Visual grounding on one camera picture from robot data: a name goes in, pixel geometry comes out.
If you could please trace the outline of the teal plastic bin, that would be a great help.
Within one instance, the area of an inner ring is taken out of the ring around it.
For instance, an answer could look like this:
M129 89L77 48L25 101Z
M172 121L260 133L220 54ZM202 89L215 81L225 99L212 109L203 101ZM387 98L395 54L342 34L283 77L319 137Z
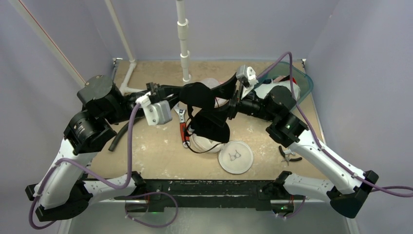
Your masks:
M257 84L254 88L257 88L264 82L270 83L271 80L276 81L277 78L289 77L289 67L290 65L288 62L279 62L275 67L269 70L269 72L264 74L264 76L261 79L261 82ZM313 90L313 81L307 74L303 73L301 70L298 70L295 67L293 67L292 69L292 74L292 76L296 79L296 82L301 90L300 98L296 100L297 103L300 104Z

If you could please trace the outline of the pale mint green bra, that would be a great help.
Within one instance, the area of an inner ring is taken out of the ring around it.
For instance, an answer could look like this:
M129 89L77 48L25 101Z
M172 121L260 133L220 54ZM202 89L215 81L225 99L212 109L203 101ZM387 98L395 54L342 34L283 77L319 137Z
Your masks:
M271 91L274 92L274 96L291 95L295 100L300 98L301 92L298 84L294 84L289 77L277 78L276 81L271 80L270 83L264 82L254 89L256 96L261 99L264 99Z

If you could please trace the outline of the pink-trimmed mesh laundry bag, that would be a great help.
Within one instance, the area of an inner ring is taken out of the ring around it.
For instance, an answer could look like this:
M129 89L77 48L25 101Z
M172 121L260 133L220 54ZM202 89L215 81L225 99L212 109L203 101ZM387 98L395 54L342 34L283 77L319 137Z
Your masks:
M209 89L215 88L221 84L222 81L218 81L215 78L206 78L200 81L202 84L207 86ZM228 102L228 100L215 96L214 97L215 107L221 107Z

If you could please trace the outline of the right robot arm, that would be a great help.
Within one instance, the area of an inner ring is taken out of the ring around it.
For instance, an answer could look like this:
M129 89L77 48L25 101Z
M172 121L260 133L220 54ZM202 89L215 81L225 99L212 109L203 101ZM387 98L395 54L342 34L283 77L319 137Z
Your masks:
M266 132L272 140L291 149L313 164L326 177L326 182L284 172L274 184L279 198L302 195L326 201L339 214L355 218L378 180L374 171L363 171L345 161L319 141L312 128L291 112L296 104L293 89L273 86L264 97L248 98L243 92L252 80L233 76L217 87L196 83L195 115L192 128L196 135L219 143L229 142L227 120L238 113L267 120Z

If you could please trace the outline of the red and black bra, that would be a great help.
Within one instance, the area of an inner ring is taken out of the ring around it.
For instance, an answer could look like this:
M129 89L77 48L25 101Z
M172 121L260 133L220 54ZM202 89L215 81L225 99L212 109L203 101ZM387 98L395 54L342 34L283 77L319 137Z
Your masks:
M290 77L289 77L289 80L291 80L294 84L297 85L296 79L295 79L294 77L290 76Z

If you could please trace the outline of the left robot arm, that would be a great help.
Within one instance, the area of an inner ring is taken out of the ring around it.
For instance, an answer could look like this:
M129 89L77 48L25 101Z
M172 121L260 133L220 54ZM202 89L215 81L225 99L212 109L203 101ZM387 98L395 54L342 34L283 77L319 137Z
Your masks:
M112 124L129 120L146 107L156 115L151 125L171 120L171 108L179 100L180 86L149 83L142 96L124 96L114 81L103 75L90 78L78 91L82 110L64 130L60 149L44 178L25 189L32 201L29 217L37 217L46 226L76 217L89 206L110 198L140 199L147 194L141 175L127 164L125 175L104 179L90 173L87 164L116 136Z

